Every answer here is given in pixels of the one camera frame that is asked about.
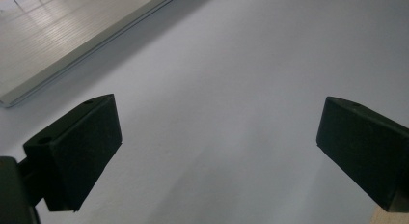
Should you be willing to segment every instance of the screw hole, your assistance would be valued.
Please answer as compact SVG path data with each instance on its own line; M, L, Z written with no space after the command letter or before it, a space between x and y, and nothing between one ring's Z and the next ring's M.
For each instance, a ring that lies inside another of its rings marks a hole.
M51 140L52 140L51 137L44 137L44 138L40 139L37 143L46 144L46 143L50 142Z

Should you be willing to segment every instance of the white table surface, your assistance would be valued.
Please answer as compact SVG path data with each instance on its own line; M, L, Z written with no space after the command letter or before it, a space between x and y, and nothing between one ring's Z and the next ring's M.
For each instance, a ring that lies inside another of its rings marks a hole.
M114 93L123 145L81 210L47 223L369 223L316 146L327 96L409 126L409 0L175 0L0 110L0 154Z

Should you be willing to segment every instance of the white panel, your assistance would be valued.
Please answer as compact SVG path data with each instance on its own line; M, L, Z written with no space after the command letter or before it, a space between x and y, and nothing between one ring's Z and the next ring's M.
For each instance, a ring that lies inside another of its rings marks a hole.
M24 0L18 6L13 0L3 2L0 102L10 105L165 1Z

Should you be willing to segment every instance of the textured rubber surface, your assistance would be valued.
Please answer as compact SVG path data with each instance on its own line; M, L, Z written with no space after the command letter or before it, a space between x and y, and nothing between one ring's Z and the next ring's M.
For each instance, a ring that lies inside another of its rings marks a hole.
M409 129L353 101L327 98L321 148L384 210L409 211Z
M79 210L121 143L113 95L85 101L27 141L28 160L47 178L48 208Z

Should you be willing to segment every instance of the wooden block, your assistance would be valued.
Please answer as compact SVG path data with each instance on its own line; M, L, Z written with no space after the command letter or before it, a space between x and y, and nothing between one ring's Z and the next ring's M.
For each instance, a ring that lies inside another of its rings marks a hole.
M409 213L386 212L377 207L370 224L409 224Z

